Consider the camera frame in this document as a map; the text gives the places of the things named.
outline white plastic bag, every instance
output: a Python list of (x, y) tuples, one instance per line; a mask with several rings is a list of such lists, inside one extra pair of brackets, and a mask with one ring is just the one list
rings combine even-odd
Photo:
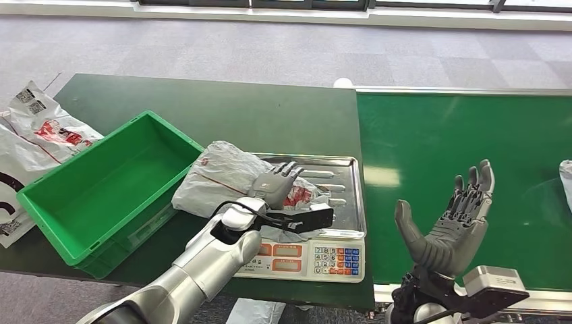
[(570, 212), (572, 212), (572, 161), (562, 161), (560, 163), (559, 172), (564, 193), (566, 194), (566, 200), (568, 201), (568, 208), (570, 208)]
[[(272, 167), (256, 155), (245, 153), (228, 142), (213, 142), (193, 163), (171, 202), (175, 209), (208, 218), (221, 202), (246, 196), (254, 180)], [(308, 210), (310, 205), (328, 203), (328, 198), (328, 193), (298, 177), (284, 200), (284, 209)], [(275, 242), (301, 242), (320, 231), (295, 234), (263, 226), (260, 233), (263, 238)]]
[(238, 298), (226, 324), (278, 324), (286, 304)]
[(8, 247), (34, 225), (16, 192), (102, 137), (32, 81), (10, 101), (0, 115), (0, 244)]

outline metal tray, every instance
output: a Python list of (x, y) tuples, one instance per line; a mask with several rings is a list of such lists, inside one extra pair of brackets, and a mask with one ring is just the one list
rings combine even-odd
[(322, 191), (331, 193), (329, 205), (334, 208), (334, 223), (321, 237), (363, 238), (366, 215), (358, 160), (353, 157), (318, 155), (286, 155), (255, 153), (272, 164), (295, 161), (305, 171), (300, 175)]

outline scale keypad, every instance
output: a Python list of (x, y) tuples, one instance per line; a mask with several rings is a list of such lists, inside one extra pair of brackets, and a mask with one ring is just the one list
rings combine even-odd
[(314, 248), (314, 273), (322, 275), (360, 275), (359, 248)]

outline green table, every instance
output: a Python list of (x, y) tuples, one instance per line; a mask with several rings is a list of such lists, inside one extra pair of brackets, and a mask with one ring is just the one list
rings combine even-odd
[[(77, 74), (55, 99), (104, 135), (153, 110), (203, 146), (227, 140), (251, 152), (362, 159), (353, 90)], [(171, 266), (205, 223), (176, 214), (105, 279), (147, 284)], [(0, 269), (91, 279), (65, 265), (37, 228), (0, 250)], [(361, 283), (235, 278), (223, 293), (360, 311), (374, 308), (369, 268)]]
[(357, 107), (376, 284), (400, 282), (411, 267), (395, 201), (408, 200), (428, 233), (453, 177), (488, 158), (494, 200), (469, 269), (514, 268), (529, 290), (572, 291), (572, 213), (559, 177), (560, 162), (572, 158), (570, 92), (365, 90)]

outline qr code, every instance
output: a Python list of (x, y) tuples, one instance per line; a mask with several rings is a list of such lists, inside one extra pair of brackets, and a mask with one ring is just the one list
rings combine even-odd
[(35, 97), (30, 89), (24, 89), (22, 92), (16, 95), (16, 98), (18, 98), (21, 103), (28, 103)]
[(19, 227), (21, 223), (16, 221), (15, 219), (6, 224), (0, 224), (0, 235), (10, 236), (14, 233)]
[(31, 113), (36, 115), (40, 111), (46, 109), (46, 106), (44, 106), (44, 104), (41, 101), (37, 100), (37, 101), (29, 104), (28, 109), (30, 110)]

